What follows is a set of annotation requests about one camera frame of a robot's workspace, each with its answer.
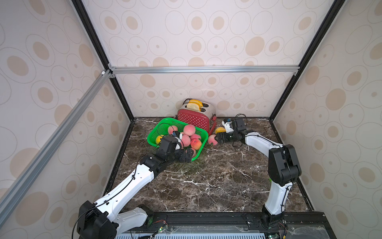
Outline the pink peach cluster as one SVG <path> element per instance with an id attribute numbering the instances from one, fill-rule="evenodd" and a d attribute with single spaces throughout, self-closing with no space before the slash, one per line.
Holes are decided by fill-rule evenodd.
<path id="1" fill-rule="evenodd" d="M 215 134 L 211 134 L 208 138 L 208 144 L 212 144 L 213 146 L 217 145 L 218 142 L 216 140 L 216 135 Z"/>
<path id="2" fill-rule="evenodd" d="M 196 127 L 192 124 L 184 126 L 183 133 L 188 136 L 192 136 L 196 133 Z"/>
<path id="3" fill-rule="evenodd" d="M 190 139 L 201 139 L 201 136 L 198 134 L 193 134 L 192 136 L 190 136 Z"/>

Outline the red orange peach with leaf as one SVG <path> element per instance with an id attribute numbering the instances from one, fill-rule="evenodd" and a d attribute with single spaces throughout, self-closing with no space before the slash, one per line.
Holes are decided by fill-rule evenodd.
<path id="1" fill-rule="evenodd" d="M 202 147 L 202 142 L 198 138 L 193 138 L 190 143 L 191 148 L 199 150 Z"/>

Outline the yellow peach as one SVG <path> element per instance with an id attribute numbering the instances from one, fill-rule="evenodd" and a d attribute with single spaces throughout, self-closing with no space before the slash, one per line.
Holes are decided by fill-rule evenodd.
<path id="1" fill-rule="evenodd" d="M 218 127 L 215 129 L 215 134 L 226 132 L 226 129 L 224 127 Z"/>
<path id="2" fill-rule="evenodd" d="M 158 145 L 161 142 L 163 137 L 164 137 L 164 135 L 162 135 L 162 134 L 157 136 L 156 139 L 155 139 L 155 143 Z"/>

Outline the pink peach front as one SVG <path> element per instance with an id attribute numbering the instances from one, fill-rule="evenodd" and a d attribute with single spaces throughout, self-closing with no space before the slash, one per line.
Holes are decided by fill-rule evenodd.
<path id="1" fill-rule="evenodd" d="M 168 134 L 169 135 L 172 135 L 174 131 L 178 131 L 177 126 L 171 125 L 171 126 L 168 127 Z"/>

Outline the green plastic basket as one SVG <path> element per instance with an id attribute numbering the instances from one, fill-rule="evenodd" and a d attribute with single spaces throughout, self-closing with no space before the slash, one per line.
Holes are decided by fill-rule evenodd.
<path id="1" fill-rule="evenodd" d="M 183 132 L 183 129 L 188 123 L 182 122 L 180 120 L 174 119 L 174 118 L 164 118 L 162 119 L 148 134 L 147 136 L 147 142 L 151 146 L 158 147 L 159 145 L 156 143 L 156 138 L 159 135 L 167 135 L 168 134 L 168 128 L 170 126 L 176 126 L 179 130 L 179 132 Z M 196 151 L 196 156 L 192 158 L 192 161 L 195 161 L 200 156 L 206 142 L 208 141 L 209 135 L 208 132 L 202 128 L 196 127 L 196 134 L 201 137 L 201 147 Z"/>

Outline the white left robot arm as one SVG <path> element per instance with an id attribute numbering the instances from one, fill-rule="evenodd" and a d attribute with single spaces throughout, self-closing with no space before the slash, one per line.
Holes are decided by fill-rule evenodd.
<path id="1" fill-rule="evenodd" d="M 178 131 L 164 136 L 155 153 L 143 155 L 132 173 L 118 186 L 94 203 L 84 202 L 73 232 L 78 233 L 81 239 L 114 239 L 134 228 L 150 226 L 152 216 L 146 207 L 136 207 L 126 213 L 121 213 L 121 210 L 169 165 L 192 161 L 194 152 L 184 146 L 184 137 Z"/>

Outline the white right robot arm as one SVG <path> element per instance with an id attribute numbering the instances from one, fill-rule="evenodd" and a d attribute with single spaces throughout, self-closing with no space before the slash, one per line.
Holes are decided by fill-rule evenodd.
<path id="1" fill-rule="evenodd" d="M 222 129 L 211 136 L 218 144 L 240 142 L 250 146 L 268 158 L 268 175 L 271 188 L 262 207 L 261 222 L 265 227 L 279 223 L 285 212 L 285 203 L 293 184 L 302 171 L 295 148 L 291 144 L 276 143 L 260 133 L 248 129 L 244 119 L 224 119 Z"/>

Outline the yellow peach by toaster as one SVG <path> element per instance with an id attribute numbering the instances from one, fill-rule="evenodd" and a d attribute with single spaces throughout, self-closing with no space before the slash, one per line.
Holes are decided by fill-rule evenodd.
<path id="1" fill-rule="evenodd" d="M 226 129 L 224 127 L 218 127 L 215 129 L 215 134 L 226 132 Z"/>

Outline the red polka dot toaster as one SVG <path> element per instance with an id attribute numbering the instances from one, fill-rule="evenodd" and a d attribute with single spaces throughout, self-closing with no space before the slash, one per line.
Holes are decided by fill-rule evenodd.
<path id="1" fill-rule="evenodd" d="M 203 107 L 201 107 L 201 111 L 193 111 L 188 110 L 186 108 L 187 103 L 191 99 L 185 99 L 182 106 L 178 110 L 178 120 L 196 125 L 196 127 L 202 128 L 208 132 L 209 135 L 213 133 L 216 127 L 216 108 L 210 103 L 202 102 Z"/>

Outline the toast slice back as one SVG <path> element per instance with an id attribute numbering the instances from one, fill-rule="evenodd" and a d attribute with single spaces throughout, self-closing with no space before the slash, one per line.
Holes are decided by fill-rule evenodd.
<path id="1" fill-rule="evenodd" d="M 189 103 L 190 103 L 190 104 L 196 104 L 196 105 L 198 105 L 200 108 L 203 107 L 203 103 L 202 103 L 201 101 L 199 101 L 199 100 L 191 99 L 191 100 L 189 100 Z"/>

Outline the toast slice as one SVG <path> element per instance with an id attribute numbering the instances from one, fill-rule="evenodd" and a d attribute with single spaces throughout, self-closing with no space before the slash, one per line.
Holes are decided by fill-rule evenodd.
<path id="1" fill-rule="evenodd" d="M 201 107 L 196 103 L 187 103 L 186 108 L 193 111 L 201 111 Z"/>
<path id="2" fill-rule="evenodd" d="M 189 100 L 189 103 L 190 103 L 190 104 L 196 104 L 196 105 L 198 105 L 200 108 L 203 107 L 203 103 L 202 103 L 201 101 L 199 101 L 199 100 L 191 99 L 191 100 Z"/>

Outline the toast slice front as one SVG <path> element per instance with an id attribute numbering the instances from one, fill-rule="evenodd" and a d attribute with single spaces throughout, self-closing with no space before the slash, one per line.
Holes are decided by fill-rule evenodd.
<path id="1" fill-rule="evenodd" d="M 193 111 L 201 111 L 201 107 L 196 103 L 187 103 L 186 108 Z"/>

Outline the aluminium rail back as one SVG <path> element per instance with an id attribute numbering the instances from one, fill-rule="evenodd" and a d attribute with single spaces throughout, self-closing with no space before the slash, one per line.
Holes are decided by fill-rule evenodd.
<path id="1" fill-rule="evenodd" d="M 267 66 L 187 66 L 187 67 L 111 67 L 114 74 L 197 74 L 197 73 L 258 73 L 297 72 L 298 65 Z"/>

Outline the aluminium rail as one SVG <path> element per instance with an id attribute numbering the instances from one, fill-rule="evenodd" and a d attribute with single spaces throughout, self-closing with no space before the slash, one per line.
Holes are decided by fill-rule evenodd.
<path id="1" fill-rule="evenodd" d="M 73 129 L 79 118 L 83 115 L 90 102 L 94 99 L 103 84 L 110 78 L 111 70 L 104 70 L 101 75 L 93 82 L 91 87 L 86 91 L 82 98 L 78 101 L 71 112 L 66 116 L 60 126 L 52 134 L 43 148 L 36 154 L 28 167 L 22 172 L 20 177 L 15 181 L 9 192 L 5 194 L 1 201 L 1 227 L 8 220 L 17 205 L 23 199 L 27 191 L 35 182 L 41 171 L 49 162 L 53 154 L 57 151 L 63 140 Z"/>
<path id="2" fill-rule="evenodd" d="M 197 73 L 258 73 L 297 72 L 298 65 L 267 66 L 187 66 L 187 67 L 111 67 L 114 74 L 197 74 Z"/>

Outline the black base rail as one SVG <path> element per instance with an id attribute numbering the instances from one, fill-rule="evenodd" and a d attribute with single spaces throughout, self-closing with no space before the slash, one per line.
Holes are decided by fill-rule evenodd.
<path id="1" fill-rule="evenodd" d="M 265 226 L 260 212 L 251 213 L 154 213 L 151 226 L 126 231 L 130 237 L 153 234 L 167 225 L 162 235 L 239 234 L 241 238 L 260 233 L 265 239 L 334 239 L 336 236 L 321 212 L 285 213 L 282 219 Z"/>

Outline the aluminium rail left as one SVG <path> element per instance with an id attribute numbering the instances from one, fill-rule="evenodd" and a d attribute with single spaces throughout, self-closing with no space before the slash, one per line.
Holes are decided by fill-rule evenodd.
<path id="1" fill-rule="evenodd" d="M 82 98 L 78 101 L 71 112 L 66 116 L 60 126 L 52 134 L 43 148 L 36 154 L 28 167 L 22 172 L 20 177 L 15 181 L 9 192 L 5 194 L 1 201 L 1 227 L 8 220 L 17 205 L 23 199 L 27 191 L 35 182 L 41 171 L 49 162 L 53 154 L 57 151 L 63 140 L 73 129 L 79 118 L 83 115 L 90 102 L 94 99 L 103 84 L 110 78 L 111 70 L 104 70 L 101 75 L 93 82 L 91 87 L 86 91 Z"/>

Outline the black corner frame post right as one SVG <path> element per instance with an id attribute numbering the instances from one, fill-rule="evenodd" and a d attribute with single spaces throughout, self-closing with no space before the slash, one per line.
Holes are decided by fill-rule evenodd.
<path id="1" fill-rule="evenodd" d="M 308 66 L 309 62 L 311 61 L 313 55 L 315 54 L 316 50 L 322 43 L 324 37 L 327 35 L 330 27 L 334 23 L 336 17 L 340 13 L 341 9 L 344 7 L 346 1 L 345 0 L 336 0 L 333 1 L 333 3 L 330 6 L 330 9 L 328 13 L 324 16 L 324 19 L 322 23 L 319 25 L 319 28 L 312 39 L 310 45 L 308 46 L 302 60 L 299 63 L 299 69 L 298 71 L 291 77 L 289 83 L 287 84 L 283 94 L 281 95 L 281 98 L 277 102 L 274 110 L 272 111 L 269 120 L 273 122 L 279 112 L 281 111 L 282 107 L 286 103 L 286 100 L 288 99 L 289 95 L 291 94 L 293 88 L 299 81 L 300 77 L 302 76 L 304 70 Z"/>

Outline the black corner frame post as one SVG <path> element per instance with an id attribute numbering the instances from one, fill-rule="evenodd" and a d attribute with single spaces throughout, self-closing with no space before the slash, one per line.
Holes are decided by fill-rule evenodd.
<path id="1" fill-rule="evenodd" d="M 281 95 L 281 98 L 277 102 L 274 110 L 272 111 L 269 120 L 273 122 L 279 112 L 281 111 L 282 107 L 286 103 L 286 100 L 288 99 L 289 95 L 291 94 L 293 88 L 299 81 L 300 77 L 302 76 L 304 70 L 308 66 L 309 62 L 311 61 L 313 55 L 315 54 L 316 50 L 322 43 L 324 37 L 327 35 L 330 27 L 334 23 L 336 17 L 340 13 L 341 9 L 344 7 L 346 1 L 345 0 L 336 0 L 333 1 L 333 3 L 330 6 L 330 9 L 328 13 L 324 16 L 324 19 L 322 23 L 319 25 L 319 28 L 312 39 L 310 45 L 308 46 L 302 60 L 299 63 L 299 69 L 298 71 L 291 77 L 289 83 L 287 84 L 283 94 Z"/>
<path id="2" fill-rule="evenodd" d="M 98 34 L 96 33 L 96 30 L 92 24 L 92 21 L 88 15 L 88 12 L 85 8 L 84 3 L 80 0 L 71 0 L 70 2 L 73 4 L 74 9 L 77 12 L 77 14 L 80 18 L 80 21 L 81 21 L 91 43 L 92 43 L 92 45 L 96 51 L 96 54 L 97 54 L 99 60 L 101 61 L 102 66 L 104 67 L 105 70 L 110 70 L 111 73 L 113 73 L 113 70 L 109 66 L 109 59 L 105 53 L 104 47 L 101 44 L 101 41 L 98 37 Z M 112 84 L 112 86 L 113 86 L 113 88 L 114 88 L 114 90 L 115 90 L 115 92 L 116 92 L 128 118 L 131 121 L 133 121 L 134 120 L 133 113 L 132 113 L 132 111 L 128 105 L 128 102 L 127 102 L 123 92 L 122 92 L 122 88 L 121 88 L 117 78 L 115 76 L 112 76 L 110 81 L 111 81 L 111 84 Z"/>

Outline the black corner frame post left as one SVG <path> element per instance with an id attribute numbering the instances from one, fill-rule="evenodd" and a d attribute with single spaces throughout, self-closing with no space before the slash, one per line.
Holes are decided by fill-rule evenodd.
<path id="1" fill-rule="evenodd" d="M 99 60 L 101 61 L 102 66 L 104 67 L 105 70 L 110 70 L 111 73 L 113 73 L 113 70 L 109 66 L 109 59 L 105 53 L 104 47 L 101 44 L 101 41 L 98 37 L 98 34 L 96 33 L 96 30 L 92 24 L 92 21 L 88 15 L 88 12 L 85 8 L 84 3 L 80 0 L 71 0 L 70 2 L 73 4 L 74 9 L 77 12 L 77 14 L 80 18 L 80 21 L 81 21 L 91 43 L 92 43 L 92 45 L 96 51 L 96 54 L 97 54 Z M 131 121 L 133 121 L 134 120 L 133 113 L 132 113 L 132 111 L 128 105 L 128 102 L 127 102 L 123 92 L 122 92 L 122 88 L 121 88 L 117 78 L 115 76 L 112 76 L 110 81 L 111 81 L 111 84 L 112 84 L 112 86 L 113 86 L 113 88 L 114 88 L 114 90 L 115 90 L 115 92 L 116 92 L 128 118 Z"/>

